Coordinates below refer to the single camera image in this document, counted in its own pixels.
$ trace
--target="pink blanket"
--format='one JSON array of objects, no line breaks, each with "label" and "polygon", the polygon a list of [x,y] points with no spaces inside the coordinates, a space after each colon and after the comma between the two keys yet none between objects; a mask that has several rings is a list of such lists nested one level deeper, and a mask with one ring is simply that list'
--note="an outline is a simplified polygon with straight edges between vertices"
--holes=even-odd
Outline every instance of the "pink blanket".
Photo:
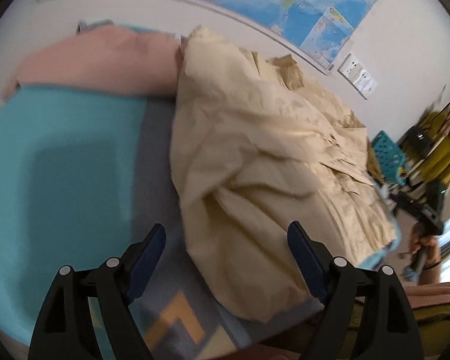
[{"label": "pink blanket", "polygon": [[180,43],[163,33],[106,25],[35,52],[20,64],[3,90],[39,83],[117,95],[175,95]]}]

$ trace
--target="black bracelet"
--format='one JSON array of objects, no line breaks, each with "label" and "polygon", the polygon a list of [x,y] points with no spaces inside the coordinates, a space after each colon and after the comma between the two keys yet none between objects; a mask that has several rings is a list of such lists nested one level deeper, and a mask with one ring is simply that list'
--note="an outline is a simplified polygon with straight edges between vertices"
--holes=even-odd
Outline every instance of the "black bracelet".
[{"label": "black bracelet", "polygon": [[422,270],[427,271],[428,269],[435,268],[436,266],[439,266],[441,262],[442,262],[442,260],[440,260],[439,262],[436,262],[435,264],[433,264],[431,266],[428,266],[427,268],[423,268]]}]

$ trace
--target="white circular marker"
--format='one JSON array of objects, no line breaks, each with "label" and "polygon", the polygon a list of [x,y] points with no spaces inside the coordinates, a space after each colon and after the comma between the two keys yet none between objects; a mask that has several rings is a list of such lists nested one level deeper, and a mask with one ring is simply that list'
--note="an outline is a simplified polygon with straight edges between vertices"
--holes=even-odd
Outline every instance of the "white circular marker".
[{"label": "white circular marker", "polygon": [[58,273],[60,273],[62,276],[68,275],[71,271],[71,268],[68,265],[64,265],[60,268]]},{"label": "white circular marker", "polygon": [[115,268],[118,264],[120,264],[120,260],[117,257],[112,257],[106,261],[106,265],[109,268]]},{"label": "white circular marker", "polygon": [[347,265],[347,261],[343,257],[335,257],[334,264],[339,267],[344,267]]},{"label": "white circular marker", "polygon": [[383,272],[384,274],[386,274],[386,275],[391,276],[391,275],[394,274],[394,269],[393,269],[391,266],[384,265],[384,266],[382,267],[382,272]]}]

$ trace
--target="blue gripper pad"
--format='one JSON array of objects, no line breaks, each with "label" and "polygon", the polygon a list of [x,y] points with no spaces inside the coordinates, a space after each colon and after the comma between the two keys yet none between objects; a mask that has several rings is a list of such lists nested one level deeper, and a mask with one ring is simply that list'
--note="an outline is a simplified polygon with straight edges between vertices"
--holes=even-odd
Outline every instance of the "blue gripper pad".
[{"label": "blue gripper pad", "polygon": [[329,302],[329,294],[326,287],[328,266],[324,267],[320,263],[305,238],[308,238],[308,236],[302,232],[304,231],[300,224],[297,225],[296,222],[290,224],[287,233],[288,247],[300,268],[310,293],[318,298],[322,304],[326,305]]},{"label": "blue gripper pad", "polygon": [[130,271],[125,296],[130,302],[142,296],[165,249],[165,228],[159,225]]}]

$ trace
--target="teal basket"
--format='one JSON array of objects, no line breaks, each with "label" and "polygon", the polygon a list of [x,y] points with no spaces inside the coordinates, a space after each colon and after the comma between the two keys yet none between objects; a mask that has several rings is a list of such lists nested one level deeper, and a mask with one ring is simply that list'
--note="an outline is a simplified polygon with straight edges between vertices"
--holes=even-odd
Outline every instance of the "teal basket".
[{"label": "teal basket", "polygon": [[391,140],[385,131],[380,131],[372,141],[373,151],[380,164],[383,178],[392,184],[405,185],[398,169],[405,163],[405,154],[398,145]]}]

